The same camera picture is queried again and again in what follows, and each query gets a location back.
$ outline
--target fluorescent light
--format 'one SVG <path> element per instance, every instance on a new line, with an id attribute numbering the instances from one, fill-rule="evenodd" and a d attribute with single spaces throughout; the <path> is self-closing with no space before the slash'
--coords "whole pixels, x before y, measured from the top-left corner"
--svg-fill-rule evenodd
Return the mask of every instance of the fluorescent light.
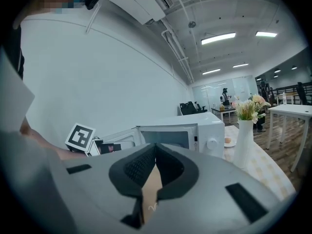
<path id="1" fill-rule="evenodd" d="M 204 45 L 204 44 L 207 44 L 210 42 L 214 42 L 214 41 L 233 38 L 233 37 L 235 37 L 235 35 L 236 35 L 236 33 L 229 33 L 229 34 L 224 34 L 224 35 L 220 35 L 220 36 L 216 36 L 216 37 L 206 38 L 206 39 L 201 40 L 201 45 Z"/>
<path id="2" fill-rule="evenodd" d="M 207 72 L 204 72 L 203 75 L 205 74 L 209 74 L 209 73 L 213 73 L 213 72 L 217 72 L 217 71 L 220 71 L 221 69 L 215 69 L 215 70 L 211 70 L 211 71 L 207 71 Z"/>
<path id="3" fill-rule="evenodd" d="M 257 31 L 256 36 L 257 37 L 276 37 L 276 33 L 269 33 L 269 32 L 260 32 Z"/>
<path id="4" fill-rule="evenodd" d="M 245 63 L 245 64 L 241 64 L 241 65 L 236 65 L 236 66 L 233 66 L 233 68 L 238 68 L 238 67 L 247 66 L 247 65 L 249 65 L 249 63 Z"/>

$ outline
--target flower vase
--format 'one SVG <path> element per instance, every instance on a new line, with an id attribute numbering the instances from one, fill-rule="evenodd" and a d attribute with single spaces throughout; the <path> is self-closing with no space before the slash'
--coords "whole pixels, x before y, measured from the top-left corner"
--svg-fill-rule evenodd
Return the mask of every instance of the flower vase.
<path id="1" fill-rule="evenodd" d="M 254 141 L 253 121 L 238 120 L 239 132 L 236 141 L 233 164 L 240 169 L 246 169 L 249 154 Z"/>

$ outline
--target desk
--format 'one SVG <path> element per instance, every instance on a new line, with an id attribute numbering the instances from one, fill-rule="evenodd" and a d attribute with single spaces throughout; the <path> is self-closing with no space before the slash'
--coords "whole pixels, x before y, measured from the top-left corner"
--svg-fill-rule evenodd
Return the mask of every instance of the desk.
<path id="1" fill-rule="evenodd" d="M 295 96 L 299 96 L 297 93 L 293 93 L 293 92 L 285 93 L 285 95 L 286 95 L 286 99 L 289 98 L 289 97 L 291 98 L 292 104 L 293 104 L 293 101 L 294 101 L 294 97 L 295 97 Z M 277 99 L 277 100 L 276 100 L 276 103 L 277 103 L 277 105 L 279 105 L 279 104 L 278 104 L 278 98 L 279 98 L 279 97 L 283 99 L 283 95 L 276 95 L 276 99 Z"/>
<path id="2" fill-rule="evenodd" d="M 272 132 L 273 132 L 273 115 L 283 115 L 284 121 L 283 121 L 283 131 L 282 131 L 282 137 L 280 142 L 283 143 L 285 140 L 285 131 L 286 131 L 286 119 L 287 116 L 303 119 L 305 121 L 304 123 L 304 130 L 303 130 L 303 136 L 301 139 L 299 151 L 297 154 L 297 157 L 292 165 L 291 172 L 293 172 L 298 164 L 298 161 L 300 159 L 300 156 L 302 154 L 304 144 L 306 142 L 307 134 L 308 134 L 308 128 L 309 128 L 309 121 L 312 117 L 312 106 L 306 106 L 306 105 L 279 105 L 277 107 L 269 108 L 270 111 L 270 132 L 269 132 L 269 138 L 267 143 L 267 149 L 270 148 L 270 143 L 272 139 Z"/>
<path id="3" fill-rule="evenodd" d="M 225 127 L 225 136 L 237 139 L 239 129 L 235 126 Z M 235 147 L 224 148 L 223 159 L 233 162 Z M 284 200 L 296 191 L 285 173 L 274 160 L 255 142 L 246 172 L 268 187 L 279 200 Z"/>
<path id="4" fill-rule="evenodd" d="M 231 122 L 231 112 L 235 112 L 236 109 L 234 107 L 230 109 L 224 109 L 224 111 L 220 111 L 220 109 L 211 108 L 211 112 L 214 113 L 214 111 L 219 112 L 221 114 L 221 120 L 223 121 L 223 114 L 229 114 L 229 123 Z"/>

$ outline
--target water bottle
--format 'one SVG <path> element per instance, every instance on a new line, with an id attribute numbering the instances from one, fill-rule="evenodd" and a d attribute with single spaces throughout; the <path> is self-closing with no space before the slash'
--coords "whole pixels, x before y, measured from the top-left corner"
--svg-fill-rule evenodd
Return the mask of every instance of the water bottle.
<path id="1" fill-rule="evenodd" d="M 283 92 L 283 104 L 284 104 L 284 105 L 287 104 L 287 99 L 286 99 L 286 94 L 285 94 L 285 92 Z"/>

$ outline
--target microwave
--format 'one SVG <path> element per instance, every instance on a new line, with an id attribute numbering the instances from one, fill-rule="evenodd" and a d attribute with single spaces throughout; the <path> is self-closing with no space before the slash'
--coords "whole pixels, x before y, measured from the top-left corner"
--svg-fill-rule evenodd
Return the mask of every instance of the microwave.
<path id="1" fill-rule="evenodd" d="M 166 117 L 100 139 L 105 143 L 125 142 L 127 148 L 164 143 L 222 158 L 224 123 L 211 112 Z"/>

